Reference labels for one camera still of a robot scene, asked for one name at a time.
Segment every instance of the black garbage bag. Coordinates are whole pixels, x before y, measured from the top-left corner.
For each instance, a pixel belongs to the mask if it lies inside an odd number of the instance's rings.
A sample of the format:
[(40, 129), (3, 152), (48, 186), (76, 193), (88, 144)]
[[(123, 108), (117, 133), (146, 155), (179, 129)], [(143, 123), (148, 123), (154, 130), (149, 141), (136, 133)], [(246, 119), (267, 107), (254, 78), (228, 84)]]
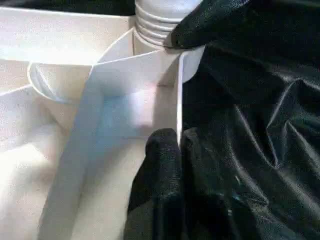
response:
[(0, 6), (121, 16), (136, 9), (135, 0), (0, 0)]
[[(320, 239), (319, 22), (315, 0), (204, 0), (177, 26), (175, 48), (207, 44), (183, 85), (182, 157), (142, 165), (130, 198), (153, 189), (158, 199), (155, 189), (181, 173), (176, 222), (156, 204), (144, 208), (148, 218), (129, 208), (126, 236)], [(152, 171), (168, 175), (141, 174)]]

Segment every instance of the white box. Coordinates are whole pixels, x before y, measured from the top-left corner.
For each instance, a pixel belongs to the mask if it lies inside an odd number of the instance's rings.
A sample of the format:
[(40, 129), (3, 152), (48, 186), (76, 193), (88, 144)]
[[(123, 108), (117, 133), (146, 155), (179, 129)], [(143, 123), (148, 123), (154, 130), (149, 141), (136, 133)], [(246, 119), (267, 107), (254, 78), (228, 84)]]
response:
[(180, 140), (204, 50), (150, 45), (134, 20), (0, 7), (0, 239), (122, 238), (146, 140)]

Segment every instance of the black glove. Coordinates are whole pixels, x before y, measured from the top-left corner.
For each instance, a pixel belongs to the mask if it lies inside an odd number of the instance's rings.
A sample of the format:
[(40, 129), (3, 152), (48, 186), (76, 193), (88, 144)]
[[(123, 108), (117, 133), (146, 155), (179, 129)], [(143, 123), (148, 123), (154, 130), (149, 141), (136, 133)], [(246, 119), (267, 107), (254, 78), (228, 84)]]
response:
[(212, 42), (221, 49), (274, 62), (275, 56), (320, 63), (318, 0), (203, 0), (173, 30), (175, 48)]
[(183, 224), (182, 163), (173, 129), (155, 131), (145, 146), (128, 206), (124, 240), (178, 240)]

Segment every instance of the white surface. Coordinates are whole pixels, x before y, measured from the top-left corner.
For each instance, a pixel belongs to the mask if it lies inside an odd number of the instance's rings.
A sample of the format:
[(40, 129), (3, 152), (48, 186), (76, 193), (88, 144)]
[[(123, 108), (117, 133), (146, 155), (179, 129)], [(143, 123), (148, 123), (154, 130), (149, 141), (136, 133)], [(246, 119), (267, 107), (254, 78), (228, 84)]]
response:
[(41, 96), (62, 103), (78, 103), (91, 68), (84, 65), (30, 63), (25, 74)]
[(0, 59), (0, 94), (28, 84), (28, 62)]
[(90, 69), (93, 78), (107, 83), (101, 87), (110, 97), (172, 85), (181, 51), (156, 50), (134, 32), (133, 28), (111, 44), (92, 69), (85, 65), (32, 63), (27, 72), (29, 82), (41, 96), (65, 104), (79, 103)]
[(30, 85), (0, 95), (0, 121), (0, 239), (34, 240), (69, 133)]
[(0, 59), (92, 65), (133, 25), (132, 16), (0, 7)]

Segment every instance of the white plastic bottle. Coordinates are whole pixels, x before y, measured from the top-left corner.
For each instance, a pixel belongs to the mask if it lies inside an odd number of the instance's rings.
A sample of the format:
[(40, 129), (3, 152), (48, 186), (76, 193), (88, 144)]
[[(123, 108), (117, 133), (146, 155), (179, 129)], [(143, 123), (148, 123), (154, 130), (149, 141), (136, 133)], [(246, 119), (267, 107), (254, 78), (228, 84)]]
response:
[(149, 43), (171, 47), (169, 33), (202, 0), (135, 0), (136, 29)]

